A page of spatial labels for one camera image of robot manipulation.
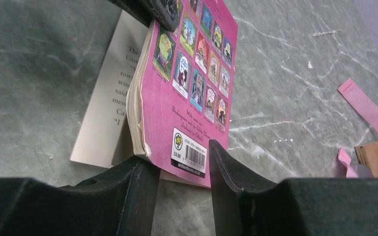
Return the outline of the pink sticker card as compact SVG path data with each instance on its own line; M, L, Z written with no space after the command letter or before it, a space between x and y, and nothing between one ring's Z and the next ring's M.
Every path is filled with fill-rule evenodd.
M222 0L177 0L178 26L122 10L70 160L133 155L162 179L210 187L209 141L228 146L238 25Z

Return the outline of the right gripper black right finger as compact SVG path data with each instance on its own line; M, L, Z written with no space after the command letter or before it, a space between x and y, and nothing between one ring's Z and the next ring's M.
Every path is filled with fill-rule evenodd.
M378 178L287 178L274 183L209 141L219 236L378 236Z

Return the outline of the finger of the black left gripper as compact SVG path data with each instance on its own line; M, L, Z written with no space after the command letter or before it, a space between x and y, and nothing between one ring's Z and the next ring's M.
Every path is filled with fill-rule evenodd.
M145 26L153 19L168 31L178 26L178 4L176 0L109 0Z

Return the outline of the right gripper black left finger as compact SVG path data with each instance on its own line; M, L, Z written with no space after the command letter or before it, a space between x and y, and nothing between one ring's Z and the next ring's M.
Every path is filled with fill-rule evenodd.
M0 236L148 236L160 170L131 157L75 186L0 178Z

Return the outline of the pink student backpack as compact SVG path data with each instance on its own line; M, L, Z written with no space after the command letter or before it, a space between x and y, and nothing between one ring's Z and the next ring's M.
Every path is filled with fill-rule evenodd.
M337 91L353 107L353 109L378 133L378 106L363 90L348 78Z

